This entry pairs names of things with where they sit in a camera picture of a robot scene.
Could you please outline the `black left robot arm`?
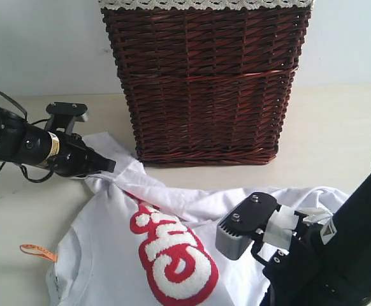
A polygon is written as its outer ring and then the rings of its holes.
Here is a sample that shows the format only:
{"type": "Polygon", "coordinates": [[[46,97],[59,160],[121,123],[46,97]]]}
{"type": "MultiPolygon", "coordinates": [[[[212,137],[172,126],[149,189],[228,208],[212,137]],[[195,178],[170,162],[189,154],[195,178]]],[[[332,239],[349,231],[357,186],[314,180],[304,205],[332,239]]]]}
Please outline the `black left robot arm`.
{"type": "Polygon", "coordinates": [[[80,103],[51,103],[45,127],[27,122],[0,107],[0,161],[53,171],[61,177],[86,177],[115,169],[114,160],[88,147],[73,132],[76,122],[87,121],[87,106],[80,103]]]}

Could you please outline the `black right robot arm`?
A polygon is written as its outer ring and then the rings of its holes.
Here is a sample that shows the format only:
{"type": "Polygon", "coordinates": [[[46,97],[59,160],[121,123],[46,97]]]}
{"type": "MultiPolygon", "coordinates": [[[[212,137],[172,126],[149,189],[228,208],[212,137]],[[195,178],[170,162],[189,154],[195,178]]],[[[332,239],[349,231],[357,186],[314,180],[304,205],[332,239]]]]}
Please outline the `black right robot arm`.
{"type": "Polygon", "coordinates": [[[312,225],[263,270],[262,305],[371,303],[371,174],[328,222],[312,225]]]}

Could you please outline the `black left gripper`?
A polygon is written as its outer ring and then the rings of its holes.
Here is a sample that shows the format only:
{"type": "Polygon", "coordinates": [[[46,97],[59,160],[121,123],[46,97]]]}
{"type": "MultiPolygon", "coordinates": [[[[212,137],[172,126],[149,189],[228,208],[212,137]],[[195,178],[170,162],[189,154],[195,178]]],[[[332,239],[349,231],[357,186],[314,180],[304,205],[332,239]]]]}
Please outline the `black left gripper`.
{"type": "Polygon", "coordinates": [[[56,133],[60,140],[59,152],[50,157],[50,170],[61,177],[84,177],[99,171],[113,173],[115,161],[88,148],[76,133],[56,133]]]}

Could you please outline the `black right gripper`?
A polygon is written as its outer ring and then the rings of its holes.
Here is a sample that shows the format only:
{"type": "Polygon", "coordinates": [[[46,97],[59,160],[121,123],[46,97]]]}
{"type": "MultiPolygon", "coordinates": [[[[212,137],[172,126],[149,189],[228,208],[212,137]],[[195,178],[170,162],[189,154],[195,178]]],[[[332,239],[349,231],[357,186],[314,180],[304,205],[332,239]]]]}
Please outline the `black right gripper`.
{"type": "Polygon", "coordinates": [[[270,259],[261,256],[263,275],[270,284],[261,305],[328,305],[329,284],[323,277],[319,238],[293,239],[288,254],[277,249],[270,259]]]}

